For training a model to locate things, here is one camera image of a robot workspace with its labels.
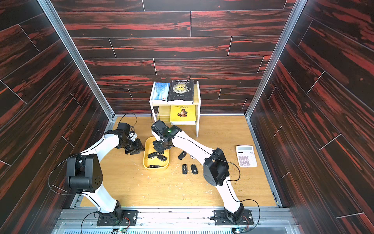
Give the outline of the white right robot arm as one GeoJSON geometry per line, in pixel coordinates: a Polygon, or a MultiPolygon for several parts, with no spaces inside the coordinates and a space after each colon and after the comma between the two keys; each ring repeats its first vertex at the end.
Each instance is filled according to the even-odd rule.
{"type": "Polygon", "coordinates": [[[177,126],[168,127],[159,120],[151,126],[156,140],[154,149],[162,153],[172,147],[179,148],[192,155],[203,165],[205,180],[216,187],[223,202],[227,219],[231,224],[238,225],[242,221],[244,205],[238,200],[231,185],[229,165],[220,148],[212,149],[189,137],[177,126]]]}

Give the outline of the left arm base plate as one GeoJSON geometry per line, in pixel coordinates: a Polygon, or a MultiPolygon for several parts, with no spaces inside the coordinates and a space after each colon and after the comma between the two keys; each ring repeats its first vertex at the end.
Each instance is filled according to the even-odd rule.
{"type": "Polygon", "coordinates": [[[119,212],[99,213],[97,226],[135,226],[137,210],[122,210],[119,212]]]}

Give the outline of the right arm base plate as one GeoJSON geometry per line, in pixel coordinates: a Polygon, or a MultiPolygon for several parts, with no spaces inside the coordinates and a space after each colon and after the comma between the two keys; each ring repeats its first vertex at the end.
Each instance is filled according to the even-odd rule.
{"type": "Polygon", "coordinates": [[[214,210],[210,220],[215,225],[253,225],[254,220],[250,210],[243,210],[241,213],[231,213],[226,209],[214,210]]]}

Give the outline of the yellow storage tray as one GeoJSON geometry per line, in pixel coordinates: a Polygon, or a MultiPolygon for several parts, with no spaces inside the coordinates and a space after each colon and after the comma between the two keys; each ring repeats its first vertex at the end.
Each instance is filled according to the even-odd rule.
{"type": "Polygon", "coordinates": [[[158,153],[154,149],[154,141],[156,141],[156,138],[152,136],[145,142],[143,166],[151,171],[163,171],[169,166],[169,149],[165,150],[163,153],[158,153]]]}

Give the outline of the black flip car key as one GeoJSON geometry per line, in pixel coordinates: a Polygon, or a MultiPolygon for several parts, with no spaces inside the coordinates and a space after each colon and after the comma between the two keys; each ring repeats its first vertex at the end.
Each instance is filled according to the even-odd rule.
{"type": "Polygon", "coordinates": [[[178,159],[179,160],[183,160],[185,157],[186,157],[187,153],[185,151],[182,151],[179,156],[178,156],[178,159]]]}

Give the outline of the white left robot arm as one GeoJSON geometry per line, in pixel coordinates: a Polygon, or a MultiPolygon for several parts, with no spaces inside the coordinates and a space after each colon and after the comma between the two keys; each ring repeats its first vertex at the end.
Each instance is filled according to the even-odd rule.
{"type": "Polygon", "coordinates": [[[100,162],[112,149],[125,150],[126,154],[139,154],[145,150],[137,134],[127,123],[107,131],[88,149],[67,160],[66,181],[69,188],[77,190],[98,209],[98,226],[119,225],[124,219],[120,202],[112,198],[103,185],[100,162]]]}

